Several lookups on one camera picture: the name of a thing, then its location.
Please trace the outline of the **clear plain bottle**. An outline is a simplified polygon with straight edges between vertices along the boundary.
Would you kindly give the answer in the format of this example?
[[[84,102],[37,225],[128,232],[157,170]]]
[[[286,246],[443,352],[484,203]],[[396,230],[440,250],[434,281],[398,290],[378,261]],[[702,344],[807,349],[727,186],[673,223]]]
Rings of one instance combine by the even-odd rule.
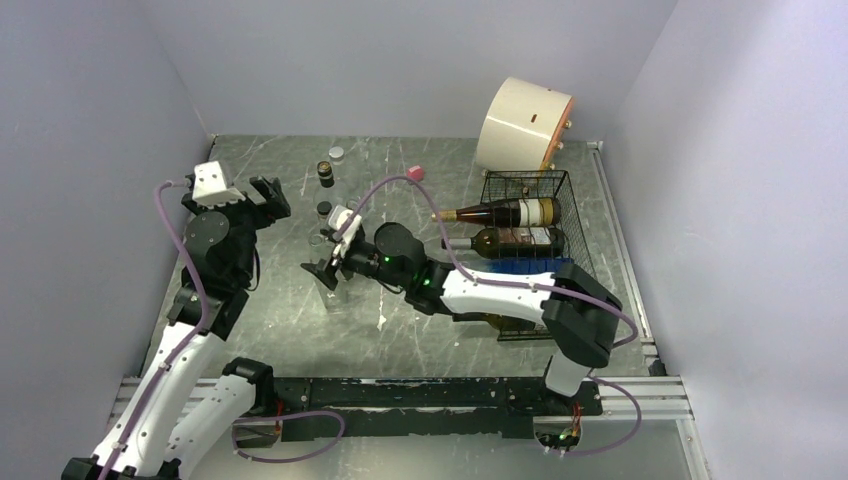
[[[313,234],[308,239],[310,248],[309,262],[317,264],[327,259],[335,248],[335,244],[321,233]],[[337,274],[338,285],[330,290],[320,280],[316,280],[316,288],[321,295],[323,305],[329,315],[339,316],[349,312],[353,306],[351,282],[342,273]]]

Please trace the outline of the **clear bottle silver cap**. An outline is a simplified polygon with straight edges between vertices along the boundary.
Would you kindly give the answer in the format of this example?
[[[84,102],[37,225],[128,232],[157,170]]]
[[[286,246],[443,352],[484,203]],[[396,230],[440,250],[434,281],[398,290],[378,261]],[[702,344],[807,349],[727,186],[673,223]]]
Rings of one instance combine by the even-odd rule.
[[[364,192],[362,165],[353,154],[347,153],[341,146],[333,146],[329,149],[328,160],[343,199],[358,203]]]

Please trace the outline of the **clear bottle gold label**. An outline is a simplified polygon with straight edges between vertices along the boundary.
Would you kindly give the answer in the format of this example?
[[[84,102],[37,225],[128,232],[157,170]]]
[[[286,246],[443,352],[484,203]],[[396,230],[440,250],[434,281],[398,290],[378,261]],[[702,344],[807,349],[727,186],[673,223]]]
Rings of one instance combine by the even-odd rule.
[[[331,205],[344,205],[347,201],[347,187],[336,177],[333,166],[329,161],[320,161],[316,166],[319,187],[313,195],[313,202],[318,205],[328,202]]]

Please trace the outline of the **clear bottle white label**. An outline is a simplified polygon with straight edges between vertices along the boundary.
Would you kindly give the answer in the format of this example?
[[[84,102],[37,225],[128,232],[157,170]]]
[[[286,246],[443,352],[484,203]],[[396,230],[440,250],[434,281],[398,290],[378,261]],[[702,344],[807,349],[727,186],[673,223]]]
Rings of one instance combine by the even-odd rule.
[[[316,212],[319,219],[318,232],[331,241],[334,241],[334,235],[337,231],[337,222],[334,211],[335,205],[330,201],[323,200],[316,205]]]

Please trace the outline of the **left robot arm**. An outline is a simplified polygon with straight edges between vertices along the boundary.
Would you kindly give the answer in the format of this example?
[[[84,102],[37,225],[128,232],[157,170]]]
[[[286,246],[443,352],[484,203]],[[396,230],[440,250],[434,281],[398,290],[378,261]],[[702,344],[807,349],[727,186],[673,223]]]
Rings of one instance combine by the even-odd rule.
[[[193,217],[182,234],[166,226],[185,266],[159,346],[106,437],[90,456],[70,459],[62,478],[186,479],[235,420],[280,412],[272,367],[243,357],[184,410],[258,285],[258,231],[291,214],[279,179],[249,183],[260,202],[221,173],[198,171],[183,181],[181,202]]]

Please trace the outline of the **blue square bottle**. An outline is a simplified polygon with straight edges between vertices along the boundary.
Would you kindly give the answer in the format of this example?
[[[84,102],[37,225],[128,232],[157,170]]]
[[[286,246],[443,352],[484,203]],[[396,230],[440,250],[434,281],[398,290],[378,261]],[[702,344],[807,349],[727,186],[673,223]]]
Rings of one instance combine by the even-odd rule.
[[[488,268],[491,272],[510,275],[536,275],[555,273],[565,264],[573,264],[569,257],[558,258],[506,258],[490,260]]]

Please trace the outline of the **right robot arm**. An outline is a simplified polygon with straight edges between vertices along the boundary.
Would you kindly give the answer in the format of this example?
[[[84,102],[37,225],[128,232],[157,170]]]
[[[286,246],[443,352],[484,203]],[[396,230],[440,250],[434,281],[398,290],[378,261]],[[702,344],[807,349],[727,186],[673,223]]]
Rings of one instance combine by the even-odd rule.
[[[544,327],[558,350],[546,367],[539,398],[553,414],[576,403],[584,378],[607,367],[617,346],[620,301],[573,263],[535,275],[462,269],[429,257],[410,230],[387,222],[373,241],[362,231],[345,232],[331,252],[301,267],[330,290],[337,288],[340,274],[399,289],[426,315],[490,314]]]

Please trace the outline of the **green wine bottle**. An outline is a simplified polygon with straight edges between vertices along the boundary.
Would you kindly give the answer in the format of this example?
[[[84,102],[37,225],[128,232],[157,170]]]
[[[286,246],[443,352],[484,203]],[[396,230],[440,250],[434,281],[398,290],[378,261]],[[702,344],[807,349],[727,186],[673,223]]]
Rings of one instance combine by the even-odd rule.
[[[497,314],[480,312],[454,314],[452,320],[454,322],[485,322],[499,332],[547,332],[543,324]]]

